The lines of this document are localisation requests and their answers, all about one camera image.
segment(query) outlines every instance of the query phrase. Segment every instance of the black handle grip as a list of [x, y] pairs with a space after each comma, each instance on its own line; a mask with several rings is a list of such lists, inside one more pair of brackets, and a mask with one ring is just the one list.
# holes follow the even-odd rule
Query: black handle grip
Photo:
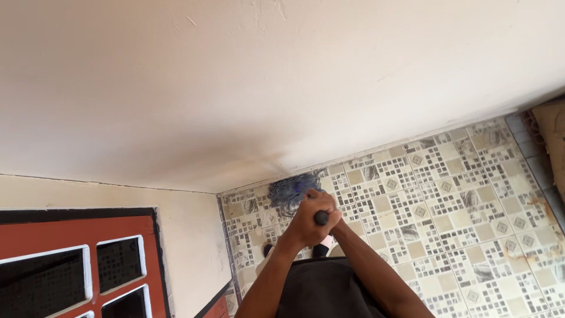
[[321, 226], [326, 225], [328, 223], [328, 214], [324, 210], [316, 212], [314, 215], [314, 222]]

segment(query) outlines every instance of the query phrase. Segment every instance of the mop head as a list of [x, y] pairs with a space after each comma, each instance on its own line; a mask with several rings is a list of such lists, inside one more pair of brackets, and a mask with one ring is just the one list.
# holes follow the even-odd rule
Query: mop head
[[273, 182], [269, 185], [269, 198], [274, 206], [280, 207], [281, 216], [293, 217], [296, 207], [300, 205], [302, 197], [309, 188], [323, 191], [320, 188], [318, 174], [301, 174]]

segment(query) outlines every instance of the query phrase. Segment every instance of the glass pane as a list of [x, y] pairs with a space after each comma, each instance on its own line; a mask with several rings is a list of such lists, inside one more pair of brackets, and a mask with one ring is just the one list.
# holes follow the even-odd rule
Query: glass pane
[[2, 318], [43, 318], [85, 299], [82, 249], [0, 264]]
[[142, 276], [138, 238], [98, 245], [96, 253], [100, 293]]
[[146, 318], [143, 288], [102, 307], [102, 318]]

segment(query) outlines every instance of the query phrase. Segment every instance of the black shirt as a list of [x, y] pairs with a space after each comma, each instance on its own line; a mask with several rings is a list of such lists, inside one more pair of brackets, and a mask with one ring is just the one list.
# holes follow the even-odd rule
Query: black shirt
[[278, 318], [386, 318], [345, 257], [295, 261], [282, 289]]

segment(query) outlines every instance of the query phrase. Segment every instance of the red door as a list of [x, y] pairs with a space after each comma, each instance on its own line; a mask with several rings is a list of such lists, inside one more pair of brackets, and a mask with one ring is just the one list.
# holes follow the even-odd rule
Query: red door
[[165, 318], [157, 250], [151, 216], [0, 225], [0, 316]]

